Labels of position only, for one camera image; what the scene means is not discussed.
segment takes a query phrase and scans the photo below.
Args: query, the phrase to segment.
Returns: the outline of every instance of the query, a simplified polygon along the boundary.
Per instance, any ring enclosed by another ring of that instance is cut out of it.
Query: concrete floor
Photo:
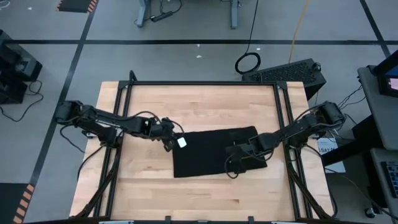
[[[100,84],[109,80],[125,80],[134,70],[139,80],[240,80],[234,72],[234,63],[246,50],[242,44],[164,44],[114,45],[103,42],[84,45],[81,53],[74,42],[51,40],[79,40],[88,19],[87,14],[56,12],[59,1],[16,1],[0,11],[0,29],[16,40],[50,40],[47,44],[22,45],[43,64],[39,76],[45,98],[32,107],[20,123],[0,116],[0,182],[28,183],[44,143],[53,111],[67,77],[73,77],[67,100],[80,100],[95,105]],[[291,40],[305,0],[262,0],[259,4],[253,39]],[[398,24],[393,17],[398,1],[366,0],[371,14],[384,40],[398,40]],[[242,1],[239,8],[239,28],[229,29],[229,3],[214,0],[183,1],[180,12],[158,23],[146,22],[138,29],[134,20],[138,14],[138,1],[100,0],[87,40],[190,40],[190,39],[248,39],[255,0]],[[152,12],[158,13],[159,3],[154,1]],[[377,40],[359,0],[314,0],[298,32],[298,40]],[[378,64],[385,58],[380,45],[361,42],[359,45],[295,46],[293,61],[313,58],[322,65],[327,84],[320,90],[318,102],[340,102],[359,87],[356,70],[369,64]],[[390,52],[398,46],[389,45]],[[290,45],[252,45],[262,57],[261,68],[287,63]],[[76,68],[73,59],[78,59]],[[245,60],[244,67],[252,61]],[[361,99],[357,93],[352,101]],[[26,98],[22,105],[4,106],[18,117],[34,99]],[[370,115],[366,101],[344,110],[357,122]],[[341,134],[350,135],[353,123],[347,122]],[[76,187],[76,172],[82,153],[71,147],[59,135],[56,127],[45,158],[36,190],[25,222],[67,218]],[[65,134],[78,146],[85,148],[86,139],[77,129],[66,129]],[[346,162],[348,175],[357,172],[358,161]],[[369,203],[349,183],[328,175],[331,191],[335,195],[338,218],[348,221],[390,223],[386,215],[376,219],[364,216]]]

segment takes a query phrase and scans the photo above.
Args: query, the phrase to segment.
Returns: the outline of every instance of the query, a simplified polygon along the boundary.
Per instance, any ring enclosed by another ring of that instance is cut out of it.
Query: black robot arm
[[[275,131],[254,136],[245,144],[237,144],[226,148],[229,163],[238,163],[236,174],[245,172],[241,162],[243,159],[255,157],[264,160],[264,156],[285,140],[292,147],[302,147],[308,137],[313,134],[324,134],[326,131],[340,127],[344,123],[344,115],[335,103],[325,102],[311,108],[308,114],[300,115],[292,124]]]
[[[57,106],[55,121],[65,126],[75,126],[84,133],[95,134],[101,145],[106,147],[118,146],[118,130],[135,137],[162,141],[164,149],[169,152],[177,145],[177,135],[173,132],[173,121],[168,118],[161,120],[154,115],[151,118],[138,116],[143,111],[131,117],[122,117],[80,101],[64,101]]]

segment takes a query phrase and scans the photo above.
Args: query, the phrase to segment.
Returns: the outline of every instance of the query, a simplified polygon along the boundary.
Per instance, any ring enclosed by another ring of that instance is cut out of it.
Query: wooden table
[[[113,111],[117,86],[117,82],[102,83],[97,108]],[[302,83],[288,83],[288,88],[296,117],[308,109],[307,99]],[[286,123],[282,91],[280,98]],[[271,86],[134,86],[129,115],[143,110],[161,118],[168,116],[185,132],[252,125],[258,133],[279,129]],[[309,145],[317,149],[316,141],[309,140]],[[88,140],[85,157],[98,146],[98,140]],[[82,169],[70,215],[76,215],[96,191],[103,157],[104,150]],[[333,214],[320,158],[304,148],[302,160],[309,191],[327,213]],[[161,142],[125,136],[112,219],[164,220],[170,215],[172,220],[245,221],[248,216],[257,221],[294,220],[281,144],[267,163],[267,168],[247,171],[234,180],[226,174],[174,179],[172,153],[165,152]],[[297,195],[305,217],[298,188]],[[101,214],[105,205],[103,200]]]

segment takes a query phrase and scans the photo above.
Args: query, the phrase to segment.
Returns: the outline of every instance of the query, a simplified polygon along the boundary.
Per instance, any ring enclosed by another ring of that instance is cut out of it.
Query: computer keyboard
[[[313,69],[307,63],[288,64],[275,69],[265,69],[249,76],[250,81],[260,81],[260,75],[263,82],[287,81],[294,82],[303,81],[304,84],[315,81]]]
[[[392,196],[398,198],[398,162],[381,162]]]

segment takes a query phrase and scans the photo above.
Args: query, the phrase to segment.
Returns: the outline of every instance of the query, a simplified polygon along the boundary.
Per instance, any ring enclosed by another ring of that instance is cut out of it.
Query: yellow cable
[[[293,58],[293,51],[294,51],[294,42],[295,42],[295,40],[296,40],[296,35],[297,35],[297,32],[298,32],[299,29],[300,29],[301,22],[303,21],[304,15],[305,15],[305,13],[307,12],[308,4],[309,4],[309,3],[310,3],[310,0],[305,0],[305,5],[304,5],[303,12],[301,13],[300,19],[298,20],[298,24],[297,24],[296,30],[294,31],[293,41],[292,41],[292,48],[291,48],[291,50],[290,50],[289,63],[292,61],[292,58]]]

